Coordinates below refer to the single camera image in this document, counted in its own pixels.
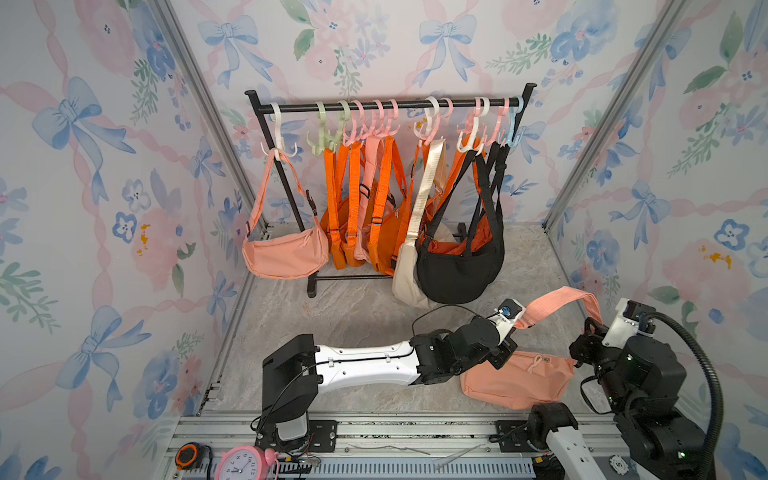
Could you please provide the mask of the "black crossbody bag front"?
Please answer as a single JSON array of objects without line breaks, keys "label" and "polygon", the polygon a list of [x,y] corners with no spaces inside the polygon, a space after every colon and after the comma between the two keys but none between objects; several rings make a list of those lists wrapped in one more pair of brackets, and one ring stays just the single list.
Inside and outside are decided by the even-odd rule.
[{"label": "black crossbody bag front", "polygon": [[509,148],[494,142],[487,157],[470,150],[465,154],[457,179],[475,173],[478,199],[465,236],[459,243],[445,243],[434,235],[457,188],[453,185],[416,241],[418,284],[428,299],[441,304],[465,304],[476,300],[497,277],[504,262],[504,225],[500,190]]}]

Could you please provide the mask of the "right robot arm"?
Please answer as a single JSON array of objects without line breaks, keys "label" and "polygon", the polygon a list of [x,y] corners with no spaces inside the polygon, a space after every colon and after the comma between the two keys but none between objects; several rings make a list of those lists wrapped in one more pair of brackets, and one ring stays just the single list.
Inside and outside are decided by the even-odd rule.
[{"label": "right robot arm", "polygon": [[602,387],[608,413],[634,462],[659,479],[714,479],[715,450],[724,420],[721,383],[703,348],[685,327],[660,312],[645,315],[640,324],[655,321],[683,340],[704,373],[710,393],[706,429],[676,407],[687,371],[668,344],[635,334],[621,348],[604,346],[608,328],[588,317],[583,333],[569,347],[571,357],[579,365],[594,368],[588,379]]}]

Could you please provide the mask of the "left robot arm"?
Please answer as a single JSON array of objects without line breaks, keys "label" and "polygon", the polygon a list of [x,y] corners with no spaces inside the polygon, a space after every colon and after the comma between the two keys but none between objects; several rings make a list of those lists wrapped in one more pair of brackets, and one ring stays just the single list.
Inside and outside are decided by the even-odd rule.
[{"label": "left robot arm", "polygon": [[441,384],[485,362],[499,370],[517,348],[512,334],[523,315],[503,305],[455,331],[416,334],[380,347],[332,347],[317,344],[311,334],[298,335],[262,363],[255,433],[279,447],[301,448],[312,437],[308,410],[320,394],[370,384]]}]

